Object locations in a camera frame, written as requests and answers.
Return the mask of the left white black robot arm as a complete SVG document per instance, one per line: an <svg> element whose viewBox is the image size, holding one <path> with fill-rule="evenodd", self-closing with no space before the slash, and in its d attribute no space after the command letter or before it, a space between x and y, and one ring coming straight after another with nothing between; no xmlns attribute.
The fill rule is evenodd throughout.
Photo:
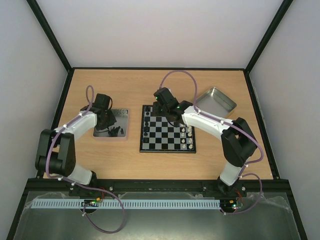
<svg viewBox="0 0 320 240"><path fill-rule="evenodd" d="M90 129L105 130L116 122L112 98L98 93L68 123L40 133L35 168L48 178L65 180L87 190L97 187L97 174L76 163L75 142Z"/></svg>

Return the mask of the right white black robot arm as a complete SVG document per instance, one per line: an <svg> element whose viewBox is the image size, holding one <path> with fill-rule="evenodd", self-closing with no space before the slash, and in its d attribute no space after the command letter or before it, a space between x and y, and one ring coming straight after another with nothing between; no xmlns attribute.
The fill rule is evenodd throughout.
<svg viewBox="0 0 320 240"><path fill-rule="evenodd" d="M185 100L178 102L166 87L153 95L153 113L157 117L198 128L221 141L226 164L217 179L217 188L224 196L233 193L246 162L257 149L256 138L248 123L240 117L231 120L215 116Z"/></svg>

